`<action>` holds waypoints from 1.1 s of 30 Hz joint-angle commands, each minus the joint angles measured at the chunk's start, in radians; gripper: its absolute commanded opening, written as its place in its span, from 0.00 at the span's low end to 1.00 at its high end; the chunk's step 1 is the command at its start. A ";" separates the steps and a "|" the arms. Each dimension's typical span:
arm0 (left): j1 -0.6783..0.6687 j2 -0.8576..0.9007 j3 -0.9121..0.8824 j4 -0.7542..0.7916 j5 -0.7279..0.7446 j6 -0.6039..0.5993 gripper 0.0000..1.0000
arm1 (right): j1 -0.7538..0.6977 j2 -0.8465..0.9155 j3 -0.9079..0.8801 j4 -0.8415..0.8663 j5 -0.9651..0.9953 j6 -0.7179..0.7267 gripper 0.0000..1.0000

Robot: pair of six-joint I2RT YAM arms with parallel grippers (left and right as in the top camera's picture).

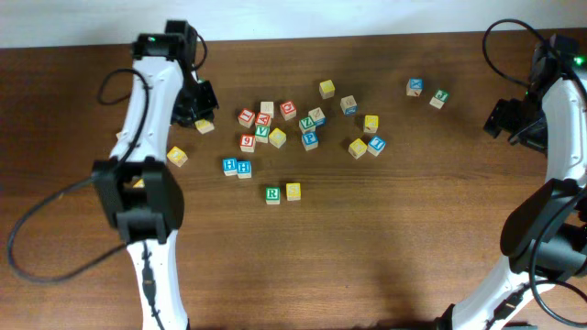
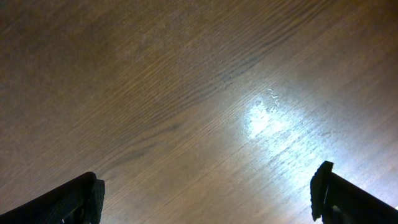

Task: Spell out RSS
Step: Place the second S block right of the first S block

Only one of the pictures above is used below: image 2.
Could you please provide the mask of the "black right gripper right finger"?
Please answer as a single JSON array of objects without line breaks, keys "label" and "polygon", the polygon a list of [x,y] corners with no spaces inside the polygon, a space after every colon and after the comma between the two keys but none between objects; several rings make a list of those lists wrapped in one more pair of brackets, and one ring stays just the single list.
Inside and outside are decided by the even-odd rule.
[{"label": "black right gripper right finger", "polygon": [[397,209],[332,172],[324,161],[310,181],[312,218],[323,223],[397,224]]}]

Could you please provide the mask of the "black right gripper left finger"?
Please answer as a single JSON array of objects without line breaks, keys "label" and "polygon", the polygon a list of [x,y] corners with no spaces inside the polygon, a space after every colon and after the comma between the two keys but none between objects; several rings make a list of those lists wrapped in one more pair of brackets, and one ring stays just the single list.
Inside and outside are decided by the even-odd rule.
[{"label": "black right gripper left finger", "polygon": [[86,172],[1,215],[1,223],[99,224],[105,182]]}]

